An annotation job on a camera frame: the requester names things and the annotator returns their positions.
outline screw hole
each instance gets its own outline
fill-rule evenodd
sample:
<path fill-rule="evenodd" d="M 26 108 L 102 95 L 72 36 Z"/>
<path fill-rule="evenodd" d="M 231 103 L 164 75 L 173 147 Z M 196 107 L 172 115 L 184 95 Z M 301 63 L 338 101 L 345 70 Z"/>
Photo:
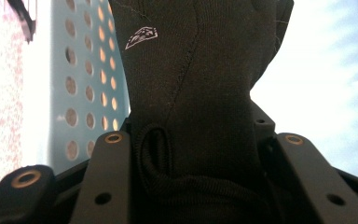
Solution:
<path fill-rule="evenodd" d="M 327 199 L 330 203 L 334 203 L 339 206 L 345 205 L 345 201 L 336 194 L 327 194 Z"/>
<path fill-rule="evenodd" d="M 121 135 L 119 133 L 112 133 L 105 137 L 105 142 L 114 144 L 114 143 L 120 142 L 121 139 L 123 139 L 123 135 Z"/>
<path fill-rule="evenodd" d="M 293 145 L 303 145 L 304 144 L 304 141 L 300 137 L 297 137 L 295 135 L 289 134 L 289 135 L 286 135 L 285 138 L 288 143 L 291 143 Z"/>
<path fill-rule="evenodd" d="M 32 180 L 34 177 L 35 177 L 34 174 L 27 174 L 27 175 L 24 175 L 24 176 L 20 177 L 19 182 L 20 183 L 25 183 L 25 182 L 28 182 L 28 181 Z"/>
<path fill-rule="evenodd" d="M 112 196 L 110 193 L 101 193 L 97 197 L 95 197 L 95 203 L 98 205 L 104 205 L 106 203 L 109 203 L 112 199 Z"/>
<path fill-rule="evenodd" d="M 25 171 L 24 173 L 16 176 L 11 182 L 11 186 L 15 189 L 22 189 L 33 185 L 42 174 L 37 170 Z"/>

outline bolt hole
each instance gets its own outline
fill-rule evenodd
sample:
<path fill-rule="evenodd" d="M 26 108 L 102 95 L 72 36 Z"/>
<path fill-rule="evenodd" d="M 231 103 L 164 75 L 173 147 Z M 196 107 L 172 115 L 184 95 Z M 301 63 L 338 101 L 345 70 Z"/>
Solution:
<path fill-rule="evenodd" d="M 345 205 L 345 201 L 336 194 L 327 194 L 327 199 L 328 199 L 328 201 L 330 201 L 331 203 L 334 203 L 336 205 L 339 205 L 339 206 Z"/>
<path fill-rule="evenodd" d="M 293 144 L 293 145 L 303 145 L 304 144 L 304 141 L 300 138 L 300 137 L 297 137 L 295 135 L 286 135 L 285 136 L 286 138 L 286 141 Z"/>
<path fill-rule="evenodd" d="M 105 137 L 105 142 L 109 144 L 118 143 L 123 139 L 123 135 L 119 133 L 113 133 Z"/>
<path fill-rule="evenodd" d="M 106 203 L 109 203 L 112 199 L 112 196 L 110 193 L 101 193 L 97 197 L 95 197 L 95 203 L 98 205 L 104 205 Z"/>
<path fill-rule="evenodd" d="M 35 178 L 35 175 L 34 174 L 28 174 L 28 175 L 24 175 L 22 176 L 20 179 L 19 179 L 19 182 L 20 183 L 26 183 L 32 179 Z"/>

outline perforated panel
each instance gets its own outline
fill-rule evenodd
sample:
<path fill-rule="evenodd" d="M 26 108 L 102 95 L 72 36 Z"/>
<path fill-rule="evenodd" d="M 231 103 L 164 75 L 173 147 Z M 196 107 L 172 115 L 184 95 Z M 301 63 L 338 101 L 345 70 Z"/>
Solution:
<path fill-rule="evenodd" d="M 120 128 L 129 98 L 108 1 L 50 1 L 50 6 L 51 21 L 44 23 L 50 27 L 49 62 L 44 62 L 49 88 L 41 93 L 49 101 L 43 117 L 48 127 L 42 125 L 48 137 L 38 141 L 37 163 L 58 174 L 88 159 L 98 136 Z"/>

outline metal bracket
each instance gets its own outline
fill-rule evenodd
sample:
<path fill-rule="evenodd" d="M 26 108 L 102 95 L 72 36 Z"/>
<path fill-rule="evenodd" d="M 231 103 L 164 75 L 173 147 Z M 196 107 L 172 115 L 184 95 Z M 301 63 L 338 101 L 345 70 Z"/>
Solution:
<path fill-rule="evenodd" d="M 130 223 L 130 159 L 127 133 L 98 138 L 71 223 Z"/>
<path fill-rule="evenodd" d="M 310 140 L 280 133 L 274 154 L 298 206 L 310 211 L 303 223 L 358 224 L 358 196 Z"/>

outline black plastic part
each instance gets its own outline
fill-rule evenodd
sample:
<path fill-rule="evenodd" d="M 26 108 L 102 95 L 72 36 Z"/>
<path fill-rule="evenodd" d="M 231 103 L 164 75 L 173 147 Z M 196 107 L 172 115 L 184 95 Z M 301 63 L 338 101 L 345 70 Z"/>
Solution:
<path fill-rule="evenodd" d="M 255 102 L 252 102 L 252 110 L 257 147 L 263 148 L 275 136 L 275 122 Z"/>
<path fill-rule="evenodd" d="M 53 171 L 27 166 L 0 182 L 0 223 L 40 223 L 52 207 L 56 190 Z"/>
<path fill-rule="evenodd" d="M 280 133 L 274 154 L 298 206 L 301 223 L 358 224 L 358 196 L 305 137 Z"/>
<path fill-rule="evenodd" d="M 71 223 L 130 223 L 130 155 L 127 133 L 98 138 Z"/>
<path fill-rule="evenodd" d="M 25 40 L 29 43 L 34 39 L 36 22 L 31 20 L 30 14 L 25 8 L 22 0 L 7 0 L 11 8 L 16 12 L 21 24 Z"/>

